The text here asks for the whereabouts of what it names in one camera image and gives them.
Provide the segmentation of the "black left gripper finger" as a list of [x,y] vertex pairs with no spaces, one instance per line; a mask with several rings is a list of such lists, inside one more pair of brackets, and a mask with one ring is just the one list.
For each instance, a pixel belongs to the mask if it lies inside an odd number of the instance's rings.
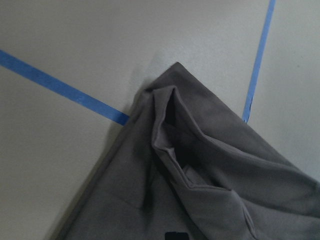
[[188,240],[188,233],[170,231],[165,233],[164,239],[165,240]]

